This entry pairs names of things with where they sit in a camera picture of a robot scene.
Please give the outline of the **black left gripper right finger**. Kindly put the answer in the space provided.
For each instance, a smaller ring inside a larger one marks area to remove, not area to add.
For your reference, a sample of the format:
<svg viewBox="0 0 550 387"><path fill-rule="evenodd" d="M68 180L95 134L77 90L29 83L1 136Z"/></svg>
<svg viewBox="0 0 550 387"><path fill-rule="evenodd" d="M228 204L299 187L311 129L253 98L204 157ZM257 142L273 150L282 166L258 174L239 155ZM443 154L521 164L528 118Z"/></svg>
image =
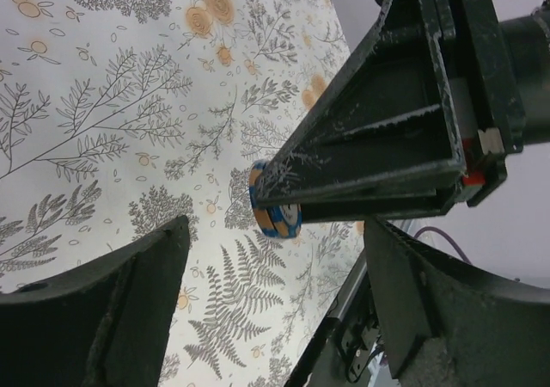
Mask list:
<svg viewBox="0 0 550 387"><path fill-rule="evenodd" d="M364 245L388 366L403 386L547 386L549 291L446 255L377 218Z"/></svg>

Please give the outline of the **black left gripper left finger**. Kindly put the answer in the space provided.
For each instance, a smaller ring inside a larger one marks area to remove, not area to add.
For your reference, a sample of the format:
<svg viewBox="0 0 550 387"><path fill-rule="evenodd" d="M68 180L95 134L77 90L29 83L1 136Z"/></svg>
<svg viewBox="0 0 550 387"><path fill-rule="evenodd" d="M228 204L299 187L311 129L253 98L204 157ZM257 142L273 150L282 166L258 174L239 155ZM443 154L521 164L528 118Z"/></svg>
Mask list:
<svg viewBox="0 0 550 387"><path fill-rule="evenodd" d="M156 386L190 249L185 216L1 296L3 386Z"/></svg>

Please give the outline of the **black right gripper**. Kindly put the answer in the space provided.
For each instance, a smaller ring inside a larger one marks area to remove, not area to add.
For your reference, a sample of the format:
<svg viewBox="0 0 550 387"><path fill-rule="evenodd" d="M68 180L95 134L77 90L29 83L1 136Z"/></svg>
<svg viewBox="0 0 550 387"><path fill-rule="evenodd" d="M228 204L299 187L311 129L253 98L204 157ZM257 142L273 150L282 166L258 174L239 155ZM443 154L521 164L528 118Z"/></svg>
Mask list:
<svg viewBox="0 0 550 387"><path fill-rule="evenodd" d="M492 0L376 2L258 178L260 206L298 204L307 223L439 216L459 193L477 206L506 180L507 156L548 143L548 6L499 21Z"/></svg>

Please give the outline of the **blue 10 chip stack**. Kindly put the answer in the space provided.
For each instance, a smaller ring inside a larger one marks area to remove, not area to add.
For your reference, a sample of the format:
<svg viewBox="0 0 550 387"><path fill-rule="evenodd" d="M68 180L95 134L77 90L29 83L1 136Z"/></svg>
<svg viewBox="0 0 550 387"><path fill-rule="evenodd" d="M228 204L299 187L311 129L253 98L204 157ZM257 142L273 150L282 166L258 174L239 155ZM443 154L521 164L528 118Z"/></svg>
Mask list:
<svg viewBox="0 0 550 387"><path fill-rule="evenodd" d="M248 177L249 198L257 225L261 232L270 238L290 240L297 238L303 224L302 209L298 204L282 206L260 206L256 199L257 180L266 168L268 161L255 161Z"/></svg>

